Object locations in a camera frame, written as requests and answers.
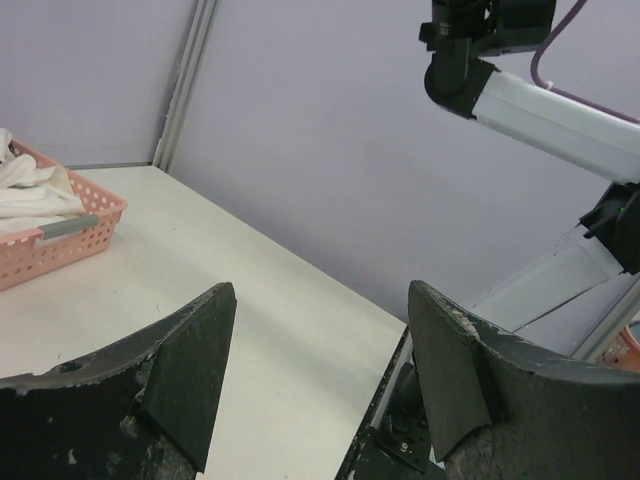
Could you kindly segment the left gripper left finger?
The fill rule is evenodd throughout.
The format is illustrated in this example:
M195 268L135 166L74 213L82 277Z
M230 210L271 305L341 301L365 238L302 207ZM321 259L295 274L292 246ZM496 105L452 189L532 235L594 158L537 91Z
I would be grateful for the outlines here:
M236 295L173 314L40 374L1 381L5 479L193 479L207 464Z

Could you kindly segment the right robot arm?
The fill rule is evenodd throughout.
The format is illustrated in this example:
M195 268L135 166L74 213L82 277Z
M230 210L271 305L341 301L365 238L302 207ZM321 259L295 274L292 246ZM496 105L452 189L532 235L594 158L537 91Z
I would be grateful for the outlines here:
M594 173L610 185L553 250L487 293L474 315L514 332L621 274L639 270L639 122L500 70L492 58L540 59L566 27L552 1L436 1L419 38L442 109Z

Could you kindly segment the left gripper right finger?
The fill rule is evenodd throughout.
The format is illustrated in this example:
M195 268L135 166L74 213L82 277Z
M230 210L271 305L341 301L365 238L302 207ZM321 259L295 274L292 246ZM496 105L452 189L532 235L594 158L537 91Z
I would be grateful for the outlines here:
M639 377L534 345L429 284L408 291L435 459L450 479L635 479Z

